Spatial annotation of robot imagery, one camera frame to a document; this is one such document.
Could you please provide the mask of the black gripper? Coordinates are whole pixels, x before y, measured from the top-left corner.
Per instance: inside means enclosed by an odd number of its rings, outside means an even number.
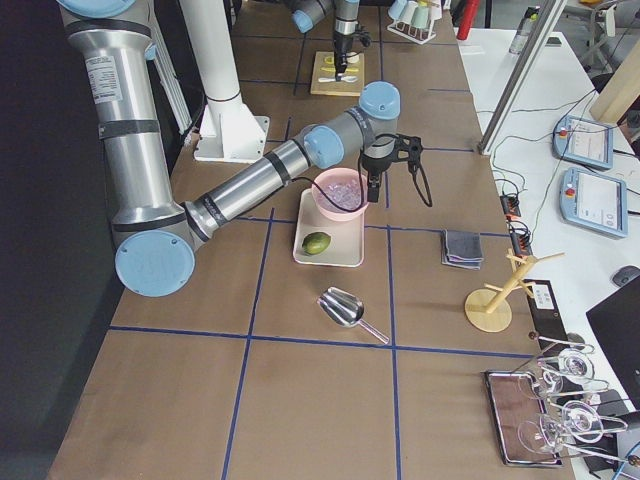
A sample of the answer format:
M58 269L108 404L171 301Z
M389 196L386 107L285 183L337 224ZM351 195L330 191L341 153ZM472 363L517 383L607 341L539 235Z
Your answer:
M367 172L367 201L377 203L381 188L382 174L391 166L393 144L372 145L360 154L360 163Z
M335 67L335 78L342 79L348 65L348 54L351 51L353 38L351 34L343 34L338 31L333 32L333 58Z

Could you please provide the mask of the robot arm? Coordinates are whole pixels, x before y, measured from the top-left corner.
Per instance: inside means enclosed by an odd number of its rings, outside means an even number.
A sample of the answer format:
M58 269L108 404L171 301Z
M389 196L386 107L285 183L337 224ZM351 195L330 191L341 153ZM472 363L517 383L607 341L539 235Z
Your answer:
M311 167L326 169L356 152L391 151L401 97L387 82L367 84L358 104L304 128L266 151L267 122L242 100L227 13L219 1L180 5L204 88L206 149L244 163L229 180L195 201L174 199L147 64L157 26L150 1L64 1L70 44L85 60L98 134L113 178L115 270L126 288L160 297L182 288L196 251L214 232L286 187Z
M335 80L342 81L347 69L348 53L358 27L358 0L287 1L292 20L301 33L307 33L329 14L334 16L333 60Z

